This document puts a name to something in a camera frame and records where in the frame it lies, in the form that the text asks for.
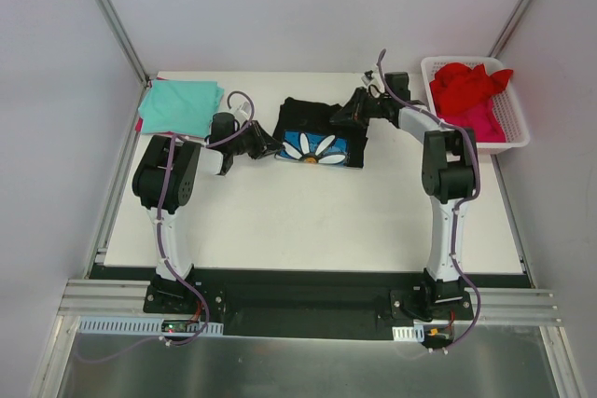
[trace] gray floor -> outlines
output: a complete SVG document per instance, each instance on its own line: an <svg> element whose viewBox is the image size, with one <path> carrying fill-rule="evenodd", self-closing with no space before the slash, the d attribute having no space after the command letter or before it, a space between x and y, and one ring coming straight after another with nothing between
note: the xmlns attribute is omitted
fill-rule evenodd
<svg viewBox="0 0 597 398"><path fill-rule="evenodd" d="M78 337L99 358L136 336ZM412 343L202 338L158 341L103 364L67 367L70 397L557 397L536 328L478 327L448 355Z"/></svg>

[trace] metal corner post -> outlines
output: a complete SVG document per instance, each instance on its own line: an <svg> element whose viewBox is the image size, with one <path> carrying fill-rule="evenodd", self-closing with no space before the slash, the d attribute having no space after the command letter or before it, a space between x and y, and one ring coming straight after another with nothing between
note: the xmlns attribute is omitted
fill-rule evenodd
<svg viewBox="0 0 597 398"><path fill-rule="evenodd" d="M502 51L504 51L504 48L506 47L512 35L514 35L514 32L518 28L522 18L529 10L529 7L533 3L533 1L534 0L518 1L514 9L512 10L510 17L507 19L504 28L500 32L500 35L498 35L497 39L495 40L495 43L493 44L493 47L489 52L490 57L498 58Z"/></svg>
<svg viewBox="0 0 597 398"><path fill-rule="evenodd" d="M118 41L120 48L124 52L129 64L131 65L132 69L134 70L135 74L139 78L139 81L144 85L147 80L149 79L149 75L146 72L139 56L137 55L134 47L132 46L131 39L127 35L120 18L112 5L110 0L96 0L98 7L102 10L104 14L105 21L108 23L108 26L112 30L114 37Z"/></svg>

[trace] teal cloth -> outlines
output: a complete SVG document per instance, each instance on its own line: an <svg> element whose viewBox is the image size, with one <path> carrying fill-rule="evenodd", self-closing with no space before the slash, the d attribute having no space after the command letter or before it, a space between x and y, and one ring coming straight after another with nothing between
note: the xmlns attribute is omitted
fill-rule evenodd
<svg viewBox="0 0 597 398"><path fill-rule="evenodd" d="M152 81L139 106L141 132L207 137L223 93L215 81Z"/></svg>

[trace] white basket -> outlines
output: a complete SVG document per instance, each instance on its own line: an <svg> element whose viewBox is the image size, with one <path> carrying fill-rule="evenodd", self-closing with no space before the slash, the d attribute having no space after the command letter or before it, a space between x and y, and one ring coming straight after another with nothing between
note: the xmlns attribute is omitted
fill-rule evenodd
<svg viewBox="0 0 597 398"><path fill-rule="evenodd" d="M429 110L436 115L436 106L433 103L433 96L429 83L433 81L436 72L444 65L450 62L460 62L471 69L476 65L483 64L488 75L498 70L504 69L504 65L496 58L484 58L476 56L437 56L425 58L421 61L421 70L423 72L423 82L427 92L427 102ZM477 149L482 154L498 154L509 148L518 148L526 146L529 143L529 130L522 115L519 98L514 91L510 81L502 93L493 95L493 113L499 122L507 142L504 144L490 144L477 142Z"/></svg>

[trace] folded cloth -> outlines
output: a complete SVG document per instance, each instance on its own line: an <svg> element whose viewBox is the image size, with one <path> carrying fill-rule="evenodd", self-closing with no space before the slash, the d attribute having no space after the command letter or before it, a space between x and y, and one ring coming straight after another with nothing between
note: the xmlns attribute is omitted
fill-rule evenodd
<svg viewBox="0 0 597 398"><path fill-rule="evenodd" d="M276 158L363 168L367 129L331 125L329 120L340 109L339 104L287 98L273 132L285 147Z"/></svg>
<svg viewBox="0 0 597 398"><path fill-rule="evenodd" d="M155 80L139 106L141 132L206 137L224 90L215 81Z"/></svg>
<svg viewBox="0 0 597 398"><path fill-rule="evenodd" d="M473 69L459 62L444 65L429 83L437 112L455 116L487 102L506 88L512 74L512 70L505 69L489 76L483 64Z"/></svg>
<svg viewBox="0 0 597 398"><path fill-rule="evenodd" d="M502 127L493 114L493 100L491 98L458 116L444 116L442 114L437 114L437 116L452 125L472 128L477 142L502 144L507 141Z"/></svg>

